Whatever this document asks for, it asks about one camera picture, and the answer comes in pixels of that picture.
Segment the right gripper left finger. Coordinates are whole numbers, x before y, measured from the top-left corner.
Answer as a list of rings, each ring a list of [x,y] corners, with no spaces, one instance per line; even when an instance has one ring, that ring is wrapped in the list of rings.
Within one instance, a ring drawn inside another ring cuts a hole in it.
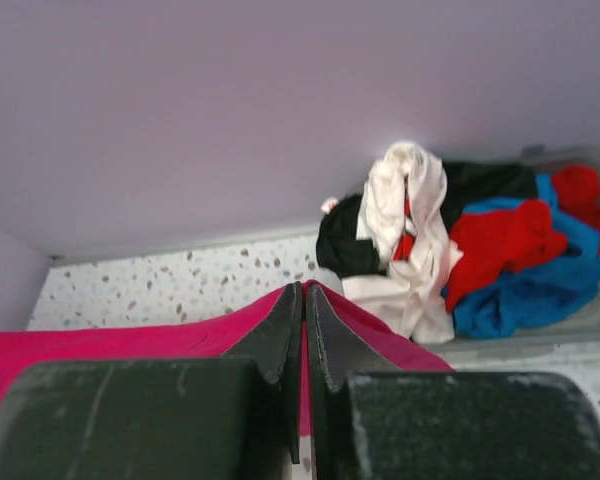
[[[0,479],[282,479],[299,459],[302,290],[224,354],[46,362],[0,402]]]

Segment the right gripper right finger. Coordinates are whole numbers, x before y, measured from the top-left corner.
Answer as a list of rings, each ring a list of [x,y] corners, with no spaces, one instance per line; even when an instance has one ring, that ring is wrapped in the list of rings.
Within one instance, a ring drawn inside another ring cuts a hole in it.
[[[319,285],[306,329],[318,479],[600,479],[600,422],[566,376],[401,370]]]

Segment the magenta t shirt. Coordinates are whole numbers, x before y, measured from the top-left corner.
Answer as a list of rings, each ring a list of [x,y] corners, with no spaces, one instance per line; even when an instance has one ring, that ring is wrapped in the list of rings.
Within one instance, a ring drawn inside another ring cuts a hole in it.
[[[66,331],[0,332],[0,400],[26,368],[45,361],[200,358],[219,356],[264,322],[285,293],[304,306],[313,281],[288,284],[224,316],[179,325]],[[323,287],[339,318],[392,364],[406,371],[450,371],[425,348],[397,335],[379,318]]]

